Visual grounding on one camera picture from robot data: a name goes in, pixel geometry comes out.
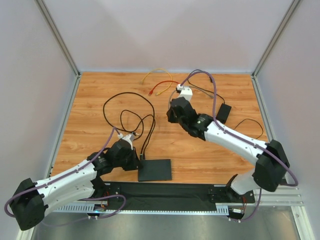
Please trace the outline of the black cable teal plug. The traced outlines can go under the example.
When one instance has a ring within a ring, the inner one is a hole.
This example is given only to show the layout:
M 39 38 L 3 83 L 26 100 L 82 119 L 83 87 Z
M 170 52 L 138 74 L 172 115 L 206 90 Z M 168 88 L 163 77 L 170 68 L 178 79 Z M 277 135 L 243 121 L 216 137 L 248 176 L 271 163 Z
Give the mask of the black cable teal plug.
M 156 128 L 154 105 L 136 92 L 120 92 L 110 97 L 102 105 L 106 123 L 120 133 L 135 133 L 136 140 L 144 138 L 139 158 L 146 159 L 146 151 Z

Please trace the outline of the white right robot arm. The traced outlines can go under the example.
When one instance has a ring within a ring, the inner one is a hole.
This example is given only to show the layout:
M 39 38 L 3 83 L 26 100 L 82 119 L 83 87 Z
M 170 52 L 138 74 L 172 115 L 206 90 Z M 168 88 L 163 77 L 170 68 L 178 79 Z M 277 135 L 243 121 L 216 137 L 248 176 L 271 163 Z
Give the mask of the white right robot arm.
M 197 113 L 184 97 L 171 100 L 168 121 L 179 124 L 190 136 L 218 144 L 250 162 L 254 169 L 234 175 L 227 187 L 238 195 L 263 189 L 275 192 L 290 167 L 280 142 L 265 142 L 248 137 L 207 114 Z

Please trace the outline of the black network switch box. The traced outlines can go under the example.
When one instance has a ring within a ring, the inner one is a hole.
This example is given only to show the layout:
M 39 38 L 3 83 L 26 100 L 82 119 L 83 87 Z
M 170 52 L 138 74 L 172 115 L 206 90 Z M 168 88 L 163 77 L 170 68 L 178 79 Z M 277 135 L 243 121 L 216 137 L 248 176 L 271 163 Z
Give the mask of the black network switch box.
M 142 168 L 138 170 L 139 182 L 171 181 L 171 159 L 143 160 Z

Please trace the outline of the black power adapter brick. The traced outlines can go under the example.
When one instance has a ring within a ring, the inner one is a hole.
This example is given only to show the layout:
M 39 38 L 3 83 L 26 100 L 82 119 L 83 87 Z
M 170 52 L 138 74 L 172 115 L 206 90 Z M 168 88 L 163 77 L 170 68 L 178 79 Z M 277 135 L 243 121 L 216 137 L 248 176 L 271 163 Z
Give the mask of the black power adapter brick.
M 225 124 L 227 122 L 227 119 L 229 117 L 229 114 L 231 112 L 232 107 L 230 105 L 227 105 L 225 103 L 222 103 L 220 105 L 220 108 L 216 114 L 216 119 L 222 123 Z

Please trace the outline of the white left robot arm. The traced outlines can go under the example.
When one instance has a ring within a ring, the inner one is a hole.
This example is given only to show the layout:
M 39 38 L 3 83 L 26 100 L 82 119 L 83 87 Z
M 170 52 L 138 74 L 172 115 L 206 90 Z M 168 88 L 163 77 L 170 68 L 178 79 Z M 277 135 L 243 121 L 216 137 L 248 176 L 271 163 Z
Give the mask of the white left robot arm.
M 20 230 L 26 231 L 64 205 L 89 198 L 97 200 L 97 194 L 105 191 L 101 177 L 113 169 L 135 171 L 142 167 L 133 143 L 120 139 L 55 176 L 37 181 L 23 180 L 8 205 Z

